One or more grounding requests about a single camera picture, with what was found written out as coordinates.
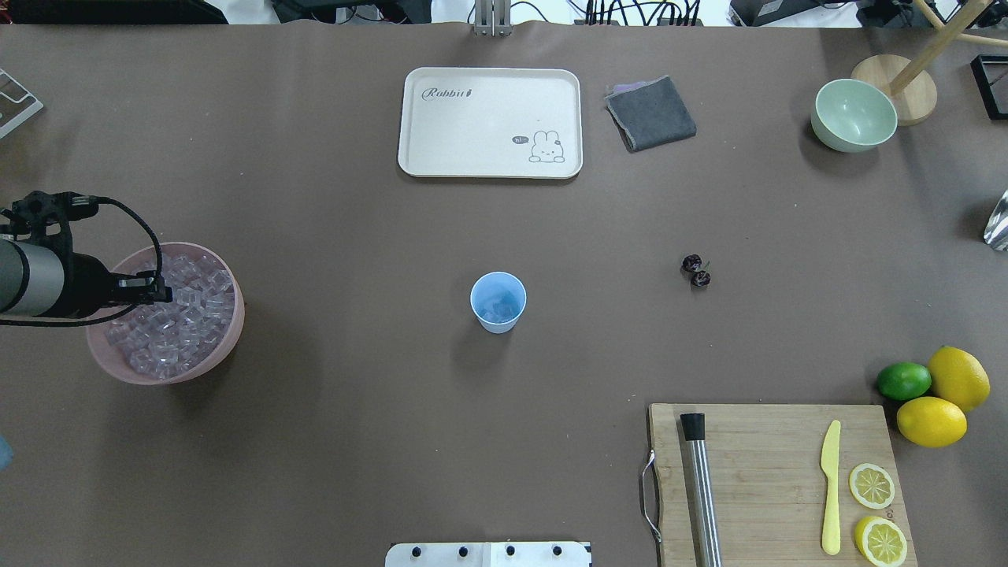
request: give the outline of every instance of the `gray cloth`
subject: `gray cloth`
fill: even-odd
[[[606,106],[634,151],[697,135],[697,123],[667,75],[650,82],[617,85],[606,97]]]

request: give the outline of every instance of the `black muddler tip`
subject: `black muddler tip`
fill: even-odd
[[[704,441],[704,414],[679,414],[686,441]]]

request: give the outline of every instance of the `mint green bowl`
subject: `mint green bowl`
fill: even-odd
[[[812,131],[837,151],[865,151],[892,137],[896,108],[889,97],[868,83],[838,79],[815,95]]]

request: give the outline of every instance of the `pink bowl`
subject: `pink bowl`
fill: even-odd
[[[222,360],[227,358],[228,354],[230,354],[232,349],[235,348],[235,344],[238,343],[238,337],[242,334],[242,327],[245,325],[245,303],[242,299],[242,291],[238,288],[238,280],[235,279],[235,274],[231,271],[231,268],[228,267],[228,264],[224,262],[221,256],[218,256],[214,252],[199,244],[193,244],[190,242],[164,242],[161,244],[161,252],[171,255],[177,255],[185,252],[193,257],[199,257],[206,254],[207,256],[215,258],[217,261],[221,262],[221,265],[224,266],[228,275],[231,276],[231,281],[234,285],[235,314],[232,316],[231,322],[228,324],[228,330],[224,333],[224,338],[221,339],[221,344],[217,345],[217,348],[210,353],[210,356],[205,358],[203,362],[194,366],[190,371],[182,372],[181,374],[166,380],[159,380],[147,374],[140,374],[134,370],[128,362],[126,362],[122,353],[120,353],[116,347],[110,345],[108,339],[105,338],[105,330],[112,325],[111,322],[86,327],[85,332],[88,336],[88,347],[91,349],[91,354],[95,357],[95,361],[98,362],[98,365],[101,366],[106,372],[124,382],[141,385],[162,385],[192,380],[197,376],[205,374],[208,370],[217,366]],[[144,262],[153,260],[154,247],[148,246],[119,262],[116,267],[112,268],[112,271],[119,273],[135,273]],[[114,313],[113,310],[103,310],[101,312],[101,314],[105,315],[111,315],[112,313]]]

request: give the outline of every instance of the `citrus fruit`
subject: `citrus fruit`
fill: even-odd
[[[975,410],[991,394],[991,381],[975,356],[953,346],[943,346],[927,363],[934,394],[964,412]]]
[[[917,445],[944,447],[966,435],[966,415],[952,402],[924,395],[900,407],[896,426]]]
[[[897,362],[882,368],[875,385],[889,400],[906,402],[923,395],[931,387],[931,373],[920,364]]]
[[[879,465],[861,463],[851,471],[850,481],[854,499],[872,509],[882,509],[896,497],[896,484]]]
[[[858,551],[876,567],[896,567],[906,561],[906,538],[885,518],[866,516],[854,527]]]

